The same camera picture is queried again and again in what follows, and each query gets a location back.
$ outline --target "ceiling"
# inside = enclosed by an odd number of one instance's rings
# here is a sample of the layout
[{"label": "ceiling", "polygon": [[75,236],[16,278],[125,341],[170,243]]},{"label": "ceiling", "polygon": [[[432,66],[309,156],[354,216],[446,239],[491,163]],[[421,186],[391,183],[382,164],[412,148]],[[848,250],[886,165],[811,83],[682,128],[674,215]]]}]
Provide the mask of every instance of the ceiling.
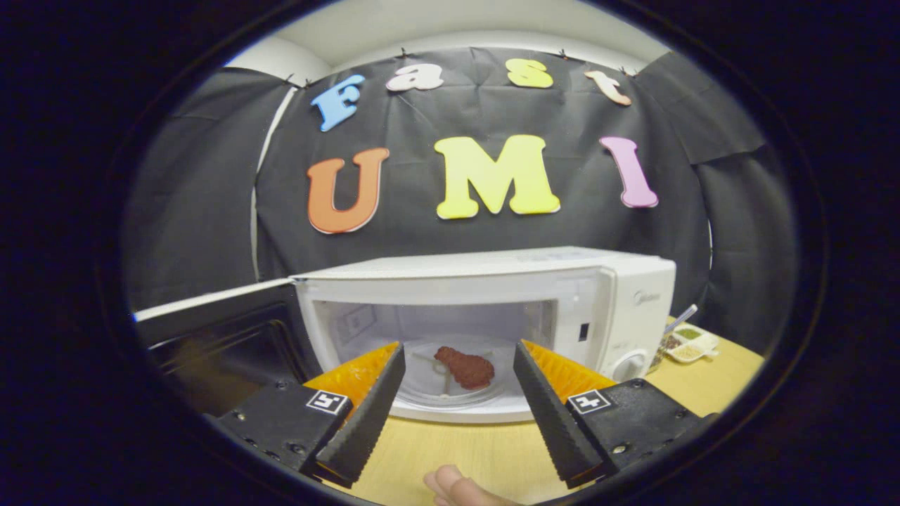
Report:
[{"label": "ceiling", "polygon": [[647,62],[668,51],[631,25],[577,0],[342,0],[284,27],[276,36],[338,67],[398,42],[470,31],[537,32]]}]

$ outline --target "microwave knob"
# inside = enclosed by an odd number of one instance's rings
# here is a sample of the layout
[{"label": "microwave knob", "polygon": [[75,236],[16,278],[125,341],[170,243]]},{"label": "microwave knob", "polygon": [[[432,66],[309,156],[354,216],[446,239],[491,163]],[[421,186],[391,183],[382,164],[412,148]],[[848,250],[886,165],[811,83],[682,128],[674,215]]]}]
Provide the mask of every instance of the microwave knob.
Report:
[{"label": "microwave knob", "polygon": [[643,350],[636,350],[624,357],[620,358],[616,365],[613,366],[612,380],[622,383],[630,379],[635,379],[641,375],[646,362],[646,354]]}]

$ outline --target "microwave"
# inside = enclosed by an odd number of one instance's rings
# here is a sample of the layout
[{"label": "microwave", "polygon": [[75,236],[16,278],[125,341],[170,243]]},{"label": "microwave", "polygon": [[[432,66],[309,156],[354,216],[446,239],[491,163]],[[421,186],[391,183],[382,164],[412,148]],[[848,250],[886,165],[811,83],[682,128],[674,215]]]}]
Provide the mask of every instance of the microwave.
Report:
[{"label": "microwave", "polygon": [[[675,263],[664,258],[517,249],[378,258],[169,303],[134,318],[164,375],[206,411],[227,412],[254,385],[285,376],[305,381],[400,341],[406,374],[391,415],[498,423],[533,418],[512,370],[520,339],[616,382],[643,377],[674,284]],[[486,359],[490,382],[463,388],[436,359],[441,347]],[[211,371],[218,383],[207,377]],[[242,385],[240,393],[229,381]]]}]

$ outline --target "brand logo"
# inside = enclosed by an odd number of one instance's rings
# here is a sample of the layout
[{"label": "brand logo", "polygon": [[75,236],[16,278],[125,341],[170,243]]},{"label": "brand logo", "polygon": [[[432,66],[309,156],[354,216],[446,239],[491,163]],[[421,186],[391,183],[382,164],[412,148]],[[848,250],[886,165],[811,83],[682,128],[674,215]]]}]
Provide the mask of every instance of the brand logo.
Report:
[{"label": "brand logo", "polygon": [[659,294],[648,294],[647,292],[637,292],[634,294],[634,305],[639,306],[643,303],[648,303],[651,301],[658,301],[660,299]]}]

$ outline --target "foam letter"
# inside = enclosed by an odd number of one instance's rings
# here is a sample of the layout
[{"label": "foam letter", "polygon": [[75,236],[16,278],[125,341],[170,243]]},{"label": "foam letter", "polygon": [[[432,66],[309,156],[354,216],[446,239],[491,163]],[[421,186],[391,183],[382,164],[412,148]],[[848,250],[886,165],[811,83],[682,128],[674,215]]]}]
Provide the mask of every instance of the foam letter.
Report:
[{"label": "foam letter", "polygon": [[386,87],[391,91],[435,89],[444,84],[441,70],[443,69],[439,65],[430,63],[410,65],[395,72],[397,76],[388,81]]},{"label": "foam letter", "polygon": [[554,83],[550,74],[545,72],[547,67],[534,59],[508,59],[507,69],[509,70],[509,80],[516,86],[549,88]]},{"label": "foam letter", "polygon": [[622,203],[628,207],[656,207],[660,199],[647,185],[641,162],[637,160],[635,154],[637,144],[633,140],[621,137],[602,137],[600,144],[609,149],[618,166],[622,186],[625,188],[622,192]]},{"label": "foam letter", "polygon": [[335,178],[344,160],[332,158],[310,167],[310,224],[320,232],[337,234],[359,230],[375,216],[382,179],[382,162],[391,154],[385,148],[367,149],[353,157],[359,166],[359,195],[353,207],[338,211],[334,206]]},{"label": "foam letter", "polygon": [[312,99],[311,104],[317,105],[322,113],[322,131],[331,130],[332,127],[356,112],[356,106],[348,105],[347,102],[359,100],[359,88],[353,85],[358,85],[363,81],[365,81],[365,77],[359,74],[350,76]]},{"label": "foam letter", "polygon": [[591,70],[590,72],[585,72],[584,75],[593,79],[600,91],[603,92],[603,95],[606,95],[609,100],[616,104],[631,105],[631,99],[618,92],[616,88],[618,82],[615,79],[607,77],[606,74],[599,70]]},{"label": "foam letter", "polygon": [[469,183],[494,214],[503,208],[509,185],[516,193],[509,208],[518,214],[557,212],[560,199],[550,190],[541,151],[546,144],[533,135],[513,135],[507,139],[497,161],[471,137],[451,137],[435,142],[435,151],[444,155],[445,199],[437,215],[445,220],[472,218],[478,203],[469,197]]}]

